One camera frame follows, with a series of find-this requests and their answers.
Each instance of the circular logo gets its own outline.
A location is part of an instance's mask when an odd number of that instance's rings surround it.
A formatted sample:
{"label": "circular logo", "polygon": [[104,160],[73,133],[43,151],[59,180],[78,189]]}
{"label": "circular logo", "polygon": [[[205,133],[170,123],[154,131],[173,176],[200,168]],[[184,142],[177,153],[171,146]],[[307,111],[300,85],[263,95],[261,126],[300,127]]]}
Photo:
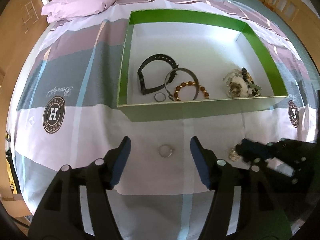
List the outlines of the circular logo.
{"label": "circular logo", "polygon": [[43,127],[48,133],[57,132],[64,118],[66,104],[62,97],[52,98],[44,109]]}
{"label": "circular logo", "polygon": [[299,126],[299,120],[300,120],[299,110],[292,100],[290,100],[288,103],[288,113],[289,113],[289,118],[293,127],[297,128]]}

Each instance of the white screw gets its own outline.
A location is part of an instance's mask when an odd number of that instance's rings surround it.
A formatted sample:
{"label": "white screw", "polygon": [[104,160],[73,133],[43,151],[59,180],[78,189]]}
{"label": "white screw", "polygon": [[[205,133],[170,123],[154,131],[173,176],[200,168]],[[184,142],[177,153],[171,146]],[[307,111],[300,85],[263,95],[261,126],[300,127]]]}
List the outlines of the white screw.
{"label": "white screw", "polygon": [[94,164],[95,165],[102,165],[104,163],[104,160],[103,159],[96,159],[95,161],[94,161]]}
{"label": "white screw", "polygon": [[251,167],[251,170],[253,170],[254,172],[258,172],[260,170],[260,168],[256,165]]}
{"label": "white screw", "polygon": [[68,171],[70,169],[70,166],[69,165],[63,165],[62,167],[61,167],[61,170],[62,171]]}
{"label": "white screw", "polygon": [[217,164],[219,166],[224,166],[224,165],[226,165],[226,161],[225,160],[217,160]]}

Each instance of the bed sheet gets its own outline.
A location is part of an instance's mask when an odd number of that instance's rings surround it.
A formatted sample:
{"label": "bed sheet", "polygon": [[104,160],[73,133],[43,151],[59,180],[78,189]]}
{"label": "bed sheet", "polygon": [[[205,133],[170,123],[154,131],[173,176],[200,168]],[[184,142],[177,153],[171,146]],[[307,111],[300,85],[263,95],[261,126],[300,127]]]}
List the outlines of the bed sheet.
{"label": "bed sheet", "polygon": [[[130,12],[145,8],[202,10],[248,22],[275,60],[289,98],[260,112],[131,123],[116,109],[117,82]],[[131,155],[119,185],[108,192],[122,236],[197,239],[213,192],[201,184],[194,166],[189,150],[193,135],[224,159],[244,137],[264,143],[281,137],[315,138],[315,90],[320,87],[316,68],[285,23],[256,0],[118,0],[103,13],[60,22],[47,31],[34,63],[30,59],[23,68],[30,69],[29,75],[19,76],[25,87],[23,91],[20,88],[20,94],[15,88],[8,122],[20,188],[32,212],[63,164],[86,166],[128,135],[132,139]],[[84,81],[87,85],[81,96]],[[66,116],[59,132],[48,135],[42,116],[54,95],[65,98]],[[298,128],[289,119],[289,100],[299,109]],[[159,156],[162,144],[174,147],[172,158]],[[247,167],[242,162],[234,166]],[[91,232],[83,189],[81,200],[85,229]],[[234,214],[238,206],[235,197]],[[236,220],[235,215],[229,233],[235,230]]]}

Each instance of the wooden bed frame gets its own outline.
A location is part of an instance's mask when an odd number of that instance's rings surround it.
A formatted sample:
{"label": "wooden bed frame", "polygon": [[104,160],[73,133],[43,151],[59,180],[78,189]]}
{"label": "wooden bed frame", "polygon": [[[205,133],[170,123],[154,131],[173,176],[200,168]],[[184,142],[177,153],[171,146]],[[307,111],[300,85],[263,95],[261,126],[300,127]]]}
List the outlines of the wooden bed frame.
{"label": "wooden bed frame", "polygon": [[[301,0],[265,0],[264,4],[276,12],[297,34],[320,69],[320,19]],[[21,194],[12,194],[8,181],[5,159],[5,131],[9,105],[21,68],[40,35],[47,28],[46,17],[41,16],[41,0],[10,0],[0,15],[0,28],[15,32],[10,44],[0,44],[0,200],[13,217],[30,214]],[[19,8],[22,14],[12,14],[12,8]]]}
{"label": "wooden bed frame", "polygon": [[301,0],[265,0],[265,6],[278,14],[306,47],[320,70],[320,19]]}

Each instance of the silver ring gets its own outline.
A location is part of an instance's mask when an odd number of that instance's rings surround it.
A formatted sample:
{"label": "silver ring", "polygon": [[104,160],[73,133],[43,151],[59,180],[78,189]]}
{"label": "silver ring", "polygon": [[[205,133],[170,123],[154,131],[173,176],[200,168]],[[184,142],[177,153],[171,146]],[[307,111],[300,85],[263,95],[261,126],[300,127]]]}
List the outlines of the silver ring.
{"label": "silver ring", "polygon": [[167,80],[169,79],[170,74],[171,74],[172,72],[176,72],[176,71],[179,71],[179,70],[188,73],[188,74],[193,78],[193,81],[196,83],[196,84],[195,84],[196,94],[195,94],[195,97],[193,98],[193,100],[195,100],[195,99],[197,98],[197,96],[198,96],[198,93],[199,93],[199,81],[198,81],[198,78],[197,78],[197,76],[196,76],[191,70],[189,70],[189,69],[187,69],[187,68],[183,68],[183,67],[179,67],[179,68],[175,68],[175,69],[171,70],[171,71],[167,74],[167,76],[165,77],[165,79],[164,79],[164,88],[165,88],[165,90],[166,90],[167,93],[168,93],[168,98],[169,98],[171,101],[174,101],[174,99],[173,99],[173,94],[171,94],[170,91],[169,91],[168,88],[167,88]]}
{"label": "silver ring", "polygon": [[172,155],[173,148],[169,144],[163,144],[159,147],[159,155],[163,158],[168,158]]}
{"label": "silver ring", "polygon": [[[164,99],[163,100],[158,100],[156,98],[156,95],[158,95],[158,94],[162,94],[164,96]],[[164,102],[166,100],[167,96],[162,92],[158,92],[158,93],[155,94],[154,98],[155,98],[155,101],[157,101],[157,102]]]}

